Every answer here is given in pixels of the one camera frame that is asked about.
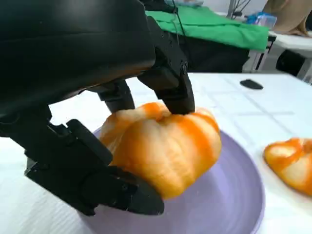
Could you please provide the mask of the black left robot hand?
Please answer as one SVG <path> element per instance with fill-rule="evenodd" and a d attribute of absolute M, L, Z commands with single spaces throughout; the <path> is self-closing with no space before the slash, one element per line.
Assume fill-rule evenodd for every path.
<path fill-rule="evenodd" d="M 112 154 L 78 120 L 51 123 L 49 105 L 83 91 L 111 112 L 133 109 L 138 77 L 175 114 L 195 109 L 187 60 L 138 0 L 3 0 L 0 135 L 25 150 L 25 175 L 81 213 L 98 205 L 160 215 L 159 193 L 111 166 Z"/>

